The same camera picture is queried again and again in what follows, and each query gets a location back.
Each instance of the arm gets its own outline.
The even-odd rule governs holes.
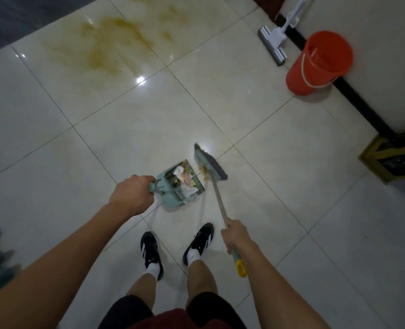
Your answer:
[[[229,228],[221,231],[222,238],[228,253],[234,247],[244,260],[262,329],[330,329],[265,258],[247,228],[238,220],[228,222]]]
[[[0,329],[55,328],[114,233],[154,202],[149,193],[153,181],[133,175],[119,183],[88,223],[0,290]]]

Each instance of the red bucket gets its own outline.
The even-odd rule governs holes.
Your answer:
[[[315,32],[286,74],[286,85],[294,94],[306,96],[343,76],[353,63],[349,43],[331,31]]]

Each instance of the white wall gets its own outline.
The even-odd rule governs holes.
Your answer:
[[[287,16],[298,0],[286,0]],[[355,61],[344,77],[396,132],[405,131],[405,0],[312,0],[297,26],[341,34]]]

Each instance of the hand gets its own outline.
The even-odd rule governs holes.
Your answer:
[[[155,180],[151,175],[133,175],[117,184],[109,203],[122,205],[128,210],[129,216],[142,214],[154,203],[154,194],[149,192],[149,184]]]
[[[235,248],[240,254],[248,246],[254,244],[251,240],[247,227],[241,221],[227,218],[228,228],[221,230],[222,239],[227,246],[227,253],[232,254],[232,248]]]

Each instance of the broom handle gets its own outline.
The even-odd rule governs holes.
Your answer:
[[[213,187],[215,188],[216,199],[218,199],[219,208],[221,210],[222,219],[224,220],[225,228],[228,228],[227,212],[225,211],[224,204],[222,203],[222,198],[221,198],[221,194],[219,193],[218,185],[216,183],[216,178],[213,177],[213,175],[212,175],[212,180],[213,180]],[[236,270],[238,271],[238,276],[242,277],[242,278],[246,277],[247,271],[245,270],[244,261],[242,260],[241,255],[239,255],[238,252],[236,251],[236,249],[234,249],[234,248],[232,248],[232,256],[233,256],[234,264],[236,266]]]

